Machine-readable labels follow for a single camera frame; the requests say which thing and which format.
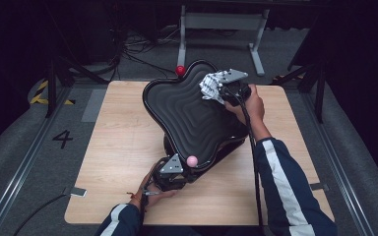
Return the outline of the grey tape piece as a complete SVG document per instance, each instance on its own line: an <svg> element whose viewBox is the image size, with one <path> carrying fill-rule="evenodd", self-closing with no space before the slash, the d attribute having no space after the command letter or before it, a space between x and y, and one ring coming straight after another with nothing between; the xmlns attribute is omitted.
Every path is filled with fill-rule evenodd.
<svg viewBox="0 0 378 236"><path fill-rule="evenodd" d="M65 188L63 190L63 194L66 195L66 196L76 196L76 197L84 197L87 193L87 190L86 189L82 189L82 188L77 188L77 187L72 187L72 188Z"/></svg>
<svg viewBox="0 0 378 236"><path fill-rule="evenodd" d="M310 188L312 191L316 191L316 190L323 190L324 192L330 191L329 186L323 183L312 183L310 184Z"/></svg>

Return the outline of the person's right hand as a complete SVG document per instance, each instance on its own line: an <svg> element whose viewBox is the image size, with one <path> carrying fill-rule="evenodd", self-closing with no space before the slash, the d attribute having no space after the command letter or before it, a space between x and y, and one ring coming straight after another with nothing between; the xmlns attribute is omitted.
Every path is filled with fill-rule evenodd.
<svg viewBox="0 0 378 236"><path fill-rule="evenodd" d="M249 87L251 89L251 94L245 101L245 109L250 118L250 124L253 126L263 125L265 114L263 99L259 96L255 85L250 84ZM241 123L246 123L246 119L240 105L232 106L226 101L224 106L228 111L234 113Z"/></svg>

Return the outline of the person's left hand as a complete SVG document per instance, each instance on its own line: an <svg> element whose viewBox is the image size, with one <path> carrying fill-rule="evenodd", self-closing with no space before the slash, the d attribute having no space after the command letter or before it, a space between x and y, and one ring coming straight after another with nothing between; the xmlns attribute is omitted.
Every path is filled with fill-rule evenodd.
<svg viewBox="0 0 378 236"><path fill-rule="evenodd" d="M154 169L155 166L153 165L142 180L137 192L131 196L130 204L134 205L139 211L143 211L143 208L154 206L162 199L172 198L178 193L177 190L166 192L160 190L152 180Z"/></svg>

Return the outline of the yellow black floor tape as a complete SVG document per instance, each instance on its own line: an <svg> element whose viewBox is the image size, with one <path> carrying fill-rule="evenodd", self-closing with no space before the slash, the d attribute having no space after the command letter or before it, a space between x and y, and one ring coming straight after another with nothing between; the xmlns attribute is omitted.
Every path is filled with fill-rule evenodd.
<svg viewBox="0 0 378 236"><path fill-rule="evenodd" d="M41 84L38 86L38 88L36 89L35 94L33 95L32 99L30 101L30 104L35 104L35 103L49 104L49 100L47 98L41 97L44 90L47 89L47 87L48 87L48 80L43 80L41 82ZM74 104L76 104L76 100L75 99L66 99L64 101L64 104L65 105L74 105Z"/></svg>

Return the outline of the white patterned cloth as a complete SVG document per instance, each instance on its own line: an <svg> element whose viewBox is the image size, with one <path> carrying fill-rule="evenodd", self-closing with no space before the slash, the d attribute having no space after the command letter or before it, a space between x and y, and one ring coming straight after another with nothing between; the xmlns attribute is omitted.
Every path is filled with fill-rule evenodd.
<svg viewBox="0 0 378 236"><path fill-rule="evenodd" d="M224 100L220 96L219 86L221 84L221 79L225 74L226 71L218 71L207 74L204 77L204 79L199 83L203 99L213 99L220 104L224 104Z"/></svg>

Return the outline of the grey metal table frame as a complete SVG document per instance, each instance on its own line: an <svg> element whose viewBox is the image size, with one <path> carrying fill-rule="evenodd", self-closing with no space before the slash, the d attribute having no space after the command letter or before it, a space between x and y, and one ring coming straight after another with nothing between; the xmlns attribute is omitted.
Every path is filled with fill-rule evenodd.
<svg viewBox="0 0 378 236"><path fill-rule="evenodd" d="M259 55L259 45L265 30L270 11L264 10L260 14L225 14L225 13L193 13L181 7L180 13L180 43L177 65L184 66L186 58L186 30L254 30L256 39L248 44L248 49L259 77L265 76L265 71Z"/></svg>

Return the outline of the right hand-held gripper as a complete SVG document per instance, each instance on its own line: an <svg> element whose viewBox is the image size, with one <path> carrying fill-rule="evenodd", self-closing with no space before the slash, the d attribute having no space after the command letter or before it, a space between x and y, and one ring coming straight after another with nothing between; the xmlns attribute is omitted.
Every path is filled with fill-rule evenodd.
<svg viewBox="0 0 378 236"><path fill-rule="evenodd" d="M241 104L251 95L251 88L243 82L248 74L234 69L223 71L219 79L220 97L230 104Z"/></svg>

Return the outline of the black wavy tray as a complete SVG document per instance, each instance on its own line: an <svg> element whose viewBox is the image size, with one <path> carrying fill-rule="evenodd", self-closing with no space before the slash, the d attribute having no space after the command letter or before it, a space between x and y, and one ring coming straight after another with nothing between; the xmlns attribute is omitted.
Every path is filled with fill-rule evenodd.
<svg viewBox="0 0 378 236"><path fill-rule="evenodd" d="M178 153L193 183L240 147L249 131L223 104L202 98L199 83L219 71L212 63L198 60L178 71L176 79L148 83L143 102L164 131L166 156Z"/></svg>

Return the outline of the black metal stand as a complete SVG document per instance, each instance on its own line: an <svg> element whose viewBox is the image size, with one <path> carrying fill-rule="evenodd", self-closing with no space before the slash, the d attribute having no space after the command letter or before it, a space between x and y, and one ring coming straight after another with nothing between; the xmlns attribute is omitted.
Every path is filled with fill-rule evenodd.
<svg viewBox="0 0 378 236"><path fill-rule="evenodd" d="M314 112L319 123L323 122L322 109L325 91L326 73L325 64L316 63L299 67L293 72L284 76L276 76L273 78L272 86L281 86L289 81L292 81L299 76L302 76L297 89L302 93L308 93L313 87L316 87Z"/></svg>

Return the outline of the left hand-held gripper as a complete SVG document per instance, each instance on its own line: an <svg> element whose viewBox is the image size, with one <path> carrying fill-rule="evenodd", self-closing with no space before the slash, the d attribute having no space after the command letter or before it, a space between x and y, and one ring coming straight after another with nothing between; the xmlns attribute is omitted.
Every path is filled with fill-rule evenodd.
<svg viewBox="0 0 378 236"><path fill-rule="evenodd" d="M161 158L155 165L153 179L163 192L180 190L188 182L190 168L181 161L178 153Z"/></svg>

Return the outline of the metal floor rail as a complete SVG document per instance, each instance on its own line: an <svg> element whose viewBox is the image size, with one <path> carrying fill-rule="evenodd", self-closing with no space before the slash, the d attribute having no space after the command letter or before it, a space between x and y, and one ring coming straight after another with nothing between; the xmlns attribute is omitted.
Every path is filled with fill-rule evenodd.
<svg viewBox="0 0 378 236"><path fill-rule="evenodd" d="M47 108L33 104L0 137L0 227L22 190L47 135L71 88L62 88L56 96L55 110L46 116Z"/></svg>
<svg viewBox="0 0 378 236"><path fill-rule="evenodd" d="M301 98L304 102L307 112L311 116L311 120L315 126L319 138L324 147L324 151L328 156L328 162L332 169L333 175L345 200L348 212L350 213L354 224L360 236L374 236L374 231L361 207L361 204L355 194L354 188L348 180L347 174L339 160L338 154L330 141L328 133L322 123L319 122L314 112L314 104L312 97L308 93L302 93Z"/></svg>

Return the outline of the black tripod stand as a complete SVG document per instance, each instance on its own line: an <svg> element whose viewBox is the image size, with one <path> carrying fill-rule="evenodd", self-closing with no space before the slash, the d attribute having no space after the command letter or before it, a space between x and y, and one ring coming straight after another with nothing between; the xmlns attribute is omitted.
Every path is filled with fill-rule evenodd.
<svg viewBox="0 0 378 236"><path fill-rule="evenodd" d="M107 80L104 80L96 73L91 72L80 64L74 63L73 61L70 61L69 59L61 56L53 57L48 64L46 76L48 81L48 105L46 118L49 118L55 112L58 105L58 102L56 101L56 80L59 80L63 87L68 88L70 88L75 83L71 69L74 69L79 74L84 75L86 78L89 78L92 81L97 82L98 84L108 84Z"/></svg>

